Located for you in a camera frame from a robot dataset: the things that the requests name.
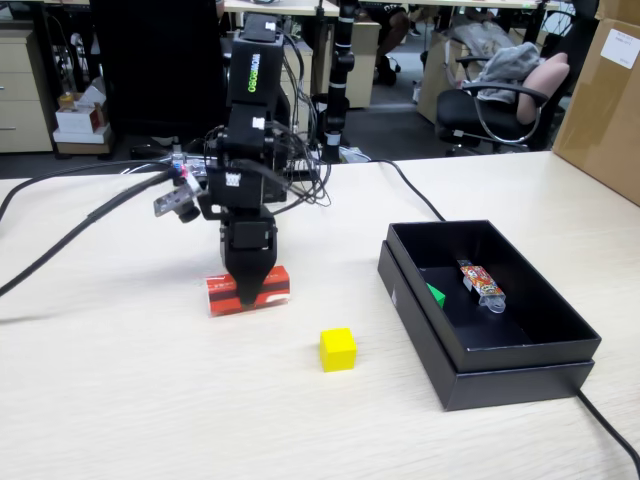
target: black box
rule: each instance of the black box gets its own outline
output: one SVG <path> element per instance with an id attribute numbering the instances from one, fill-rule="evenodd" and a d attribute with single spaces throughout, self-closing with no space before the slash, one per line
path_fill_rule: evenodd
<path id="1" fill-rule="evenodd" d="M 477 304 L 457 260 L 489 272 L 504 313 Z M 488 221 L 392 224 L 378 271 L 446 410 L 573 396 L 593 368 L 598 334 Z"/>

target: white box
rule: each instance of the white box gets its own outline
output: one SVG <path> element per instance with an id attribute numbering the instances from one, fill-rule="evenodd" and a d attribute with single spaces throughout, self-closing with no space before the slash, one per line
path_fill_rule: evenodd
<path id="1" fill-rule="evenodd" d="M 108 143 L 111 138 L 111 124 L 107 123 L 106 127 L 98 127 L 92 133 L 68 133 L 61 132 L 57 129 L 53 132 L 53 139 L 56 143 L 91 143 L 95 145 L 103 145 Z"/>
<path id="2" fill-rule="evenodd" d="M 58 128 L 65 133 L 93 133 L 100 125 L 95 108 L 61 108 L 56 112 Z"/>

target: chair armrest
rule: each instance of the chair armrest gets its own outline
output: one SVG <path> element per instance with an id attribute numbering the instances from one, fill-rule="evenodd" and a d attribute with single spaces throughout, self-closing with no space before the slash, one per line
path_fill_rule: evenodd
<path id="1" fill-rule="evenodd" d="M 466 57 L 456 58 L 456 62 L 461 63 L 464 68 L 467 68 L 469 62 L 488 62 L 491 57 L 478 57 L 475 55 L 467 55 Z"/>
<path id="2" fill-rule="evenodd" d="M 516 93 L 524 93 L 525 95 L 529 95 L 531 98 L 533 98 L 533 103 L 535 103 L 536 107 L 541 107 L 549 101 L 549 97 L 547 97 L 546 95 L 535 90 L 531 90 L 530 88 L 522 87 L 520 85 L 511 85 L 509 83 L 499 82 L 477 82 L 465 83 L 462 85 L 462 90 L 469 92 L 472 97 L 477 97 L 478 92 L 480 90 L 484 90 L 485 88 L 496 88 L 498 90 L 510 90 Z"/>

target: cardboard box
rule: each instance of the cardboard box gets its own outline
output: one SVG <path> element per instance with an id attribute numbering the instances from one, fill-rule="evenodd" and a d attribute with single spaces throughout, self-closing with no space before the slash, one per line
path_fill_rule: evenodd
<path id="1" fill-rule="evenodd" d="M 487 269 L 503 313 L 478 307 L 459 259 Z M 378 272 L 445 410 L 571 397 L 593 368 L 598 334 L 488 221 L 392 224 Z"/>
<path id="2" fill-rule="evenodd" d="M 93 133 L 68 133 L 61 132 L 60 129 L 57 129 L 53 132 L 53 139 L 56 143 L 90 143 L 103 145 L 109 142 L 111 135 L 111 124 L 107 124 L 106 127 L 98 127 Z"/>
<path id="3" fill-rule="evenodd" d="M 56 143 L 59 153 L 69 155 L 108 155 L 113 150 L 115 135 L 111 134 L 105 138 L 105 143 Z"/>
<path id="4" fill-rule="evenodd" d="M 600 22 L 553 151 L 640 205 L 640 26 Z"/>
<path id="5" fill-rule="evenodd" d="M 66 133 L 93 133 L 100 126 L 98 112 L 92 107 L 61 108 L 56 119 L 58 129 Z"/>
<path id="6" fill-rule="evenodd" d="M 638 0 L 600 0 L 598 20 L 620 20 L 632 25 L 640 25 L 640 1 Z"/>
<path id="7" fill-rule="evenodd" d="M 69 105 L 66 101 L 63 103 L 63 98 L 66 95 L 62 95 L 58 98 L 58 104 L 60 105 L 60 111 L 62 110 L 74 110 L 79 108 L 94 108 L 98 114 L 98 125 L 100 127 L 106 127 L 109 123 L 109 116 L 107 114 L 107 97 L 95 87 L 91 86 L 86 92 L 72 92 L 73 104 Z"/>
<path id="8" fill-rule="evenodd" d="M 471 55 L 471 51 L 464 43 L 433 32 L 418 101 L 418 113 L 431 123 L 436 123 L 438 95 L 457 88 L 462 80 L 466 80 L 464 68 L 456 62 L 456 58 L 468 55 Z M 482 68 L 483 66 L 477 62 L 469 64 L 472 80 L 478 76 Z"/>

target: person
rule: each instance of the person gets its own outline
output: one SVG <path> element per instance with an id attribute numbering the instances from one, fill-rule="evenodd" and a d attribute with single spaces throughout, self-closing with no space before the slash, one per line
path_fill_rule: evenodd
<path id="1" fill-rule="evenodd" d="M 366 18 L 380 24 L 380 36 L 378 37 L 378 50 L 376 52 L 376 69 L 378 78 L 386 85 L 396 83 L 396 72 L 391 68 L 387 53 L 391 52 L 402 42 L 409 31 L 409 17 L 407 11 L 399 3 L 373 3 L 360 4 L 360 20 Z"/>
<path id="2" fill-rule="evenodd" d="M 419 5 L 409 5 L 409 35 L 412 37 L 419 37 L 422 35 L 416 26 L 416 22 L 411 18 L 411 14 L 418 11 L 419 8 Z"/>

